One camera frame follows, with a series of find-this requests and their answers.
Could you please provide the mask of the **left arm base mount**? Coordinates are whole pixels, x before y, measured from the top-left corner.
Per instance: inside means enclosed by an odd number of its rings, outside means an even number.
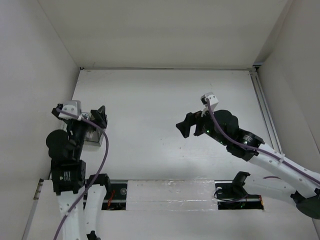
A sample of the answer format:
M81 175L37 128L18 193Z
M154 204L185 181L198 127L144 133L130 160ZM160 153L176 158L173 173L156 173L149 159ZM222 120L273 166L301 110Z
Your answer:
M101 209L104 211L124 211L127 205L128 181L111 180L110 190L102 202Z

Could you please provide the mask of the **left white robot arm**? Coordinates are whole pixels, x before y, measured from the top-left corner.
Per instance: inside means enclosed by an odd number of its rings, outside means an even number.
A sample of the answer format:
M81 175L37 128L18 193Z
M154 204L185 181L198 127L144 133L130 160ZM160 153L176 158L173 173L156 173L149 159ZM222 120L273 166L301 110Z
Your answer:
M89 132L97 132L109 139L105 130L108 125L105 106L92 109L85 116L78 101L58 104L52 114L66 124L66 129L52 131L45 144L51 159L50 172L53 192L58 201L60 223L53 239L99 240L98 221L104 198L111 194L110 178L102 173L107 160L102 162L93 175L86 178L86 162L81 159Z

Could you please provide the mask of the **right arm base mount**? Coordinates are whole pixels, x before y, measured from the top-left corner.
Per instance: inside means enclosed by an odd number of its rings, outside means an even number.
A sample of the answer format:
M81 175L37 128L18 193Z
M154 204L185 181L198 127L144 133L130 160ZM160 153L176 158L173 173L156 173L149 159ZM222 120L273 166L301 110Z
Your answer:
M213 198L218 210L264 210L260 195L248 194L244 190L248 172L240 171L233 180L216 180Z

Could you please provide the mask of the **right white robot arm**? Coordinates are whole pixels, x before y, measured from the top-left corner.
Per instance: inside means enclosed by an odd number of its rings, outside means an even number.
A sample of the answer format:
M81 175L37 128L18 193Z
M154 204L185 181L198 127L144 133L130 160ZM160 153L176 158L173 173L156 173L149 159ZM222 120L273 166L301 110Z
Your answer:
M273 174L275 182L267 177L254 177L240 171L233 179L231 191L237 197L248 195L267 196L295 206L301 213L320 218L320 174L311 171L283 154L272 149L264 140L252 132L239 127L238 118L228 110L217 110L212 115L207 111L187 113L176 128L184 138L206 134L226 147L233 156Z

